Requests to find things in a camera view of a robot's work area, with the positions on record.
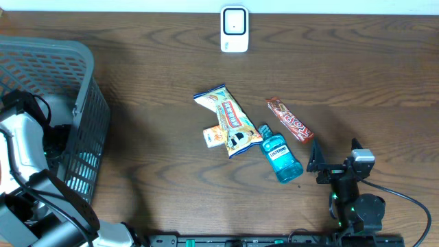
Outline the blue mouthwash bottle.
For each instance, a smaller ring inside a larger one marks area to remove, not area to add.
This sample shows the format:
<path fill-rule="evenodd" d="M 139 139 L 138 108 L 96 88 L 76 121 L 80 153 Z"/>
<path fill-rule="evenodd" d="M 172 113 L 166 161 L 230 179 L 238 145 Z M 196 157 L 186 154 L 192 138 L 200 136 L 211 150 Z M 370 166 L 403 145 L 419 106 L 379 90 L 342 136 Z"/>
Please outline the blue mouthwash bottle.
<path fill-rule="evenodd" d="M 263 137 L 260 145 L 262 153 L 269 161 L 281 184 L 287 184 L 303 174 L 300 161 L 293 155 L 284 136 L 273 133 L 266 124 L 258 128 Z"/>

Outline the yellow snack bag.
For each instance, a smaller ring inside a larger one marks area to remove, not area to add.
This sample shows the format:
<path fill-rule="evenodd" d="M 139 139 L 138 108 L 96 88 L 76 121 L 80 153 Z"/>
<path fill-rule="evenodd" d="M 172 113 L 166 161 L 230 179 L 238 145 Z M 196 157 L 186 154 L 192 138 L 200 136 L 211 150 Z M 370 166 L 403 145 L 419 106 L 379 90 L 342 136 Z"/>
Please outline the yellow snack bag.
<path fill-rule="evenodd" d="M 193 100 L 216 114 L 229 158 L 262 143 L 263 137 L 224 84 L 195 94 Z"/>

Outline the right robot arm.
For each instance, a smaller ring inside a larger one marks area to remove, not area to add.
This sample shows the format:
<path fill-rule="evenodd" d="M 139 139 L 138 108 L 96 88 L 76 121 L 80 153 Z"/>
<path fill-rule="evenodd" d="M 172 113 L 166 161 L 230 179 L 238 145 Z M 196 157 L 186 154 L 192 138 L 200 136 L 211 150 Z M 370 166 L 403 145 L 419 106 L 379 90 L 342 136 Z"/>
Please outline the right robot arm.
<path fill-rule="evenodd" d="M 376 246 L 376 233 L 382 230 L 385 200 L 371 193 L 361 194 L 358 183 L 367 177 L 375 164 L 375 156 L 361 146 L 357 139 L 351 141 L 351 155 L 342 164 L 328 164 L 320 144 L 312 142 L 307 171 L 316 173 L 318 184 L 329 184 L 329 211 L 339 222 L 333 234 L 336 246 Z"/>

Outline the small orange snack packet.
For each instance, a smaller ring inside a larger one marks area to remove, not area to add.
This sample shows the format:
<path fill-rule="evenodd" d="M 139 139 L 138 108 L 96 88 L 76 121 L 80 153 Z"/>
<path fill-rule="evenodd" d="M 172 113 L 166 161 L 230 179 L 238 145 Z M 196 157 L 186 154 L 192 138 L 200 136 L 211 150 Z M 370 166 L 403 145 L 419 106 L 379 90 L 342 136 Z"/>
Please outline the small orange snack packet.
<path fill-rule="evenodd" d="M 221 126 L 204 129 L 202 133 L 208 148 L 224 145 L 227 141 L 227 131 L 223 130 Z"/>

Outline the red chocolate bar wrapper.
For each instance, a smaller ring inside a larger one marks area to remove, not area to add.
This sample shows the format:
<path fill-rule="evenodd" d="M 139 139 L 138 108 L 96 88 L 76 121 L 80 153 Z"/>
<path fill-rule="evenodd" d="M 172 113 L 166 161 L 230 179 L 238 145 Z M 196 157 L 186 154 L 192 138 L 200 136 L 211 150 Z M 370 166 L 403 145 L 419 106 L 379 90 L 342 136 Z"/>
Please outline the red chocolate bar wrapper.
<path fill-rule="evenodd" d="M 266 99 L 266 102 L 268 108 L 301 143 L 307 143 L 314 138 L 314 133 L 278 97 Z"/>

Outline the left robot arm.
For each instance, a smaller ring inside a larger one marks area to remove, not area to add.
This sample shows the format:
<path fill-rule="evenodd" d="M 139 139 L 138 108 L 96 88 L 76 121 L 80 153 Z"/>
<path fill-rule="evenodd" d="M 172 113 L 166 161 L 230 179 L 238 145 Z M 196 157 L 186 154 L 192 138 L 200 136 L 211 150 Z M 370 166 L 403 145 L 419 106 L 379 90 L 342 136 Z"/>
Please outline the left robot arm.
<path fill-rule="evenodd" d="M 13 90 L 1 99 L 1 236 L 13 246 L 140 246 L 124 223 L 98 220 L 91 205 L 49 170 L 51 127 L 42 97 Z"/>

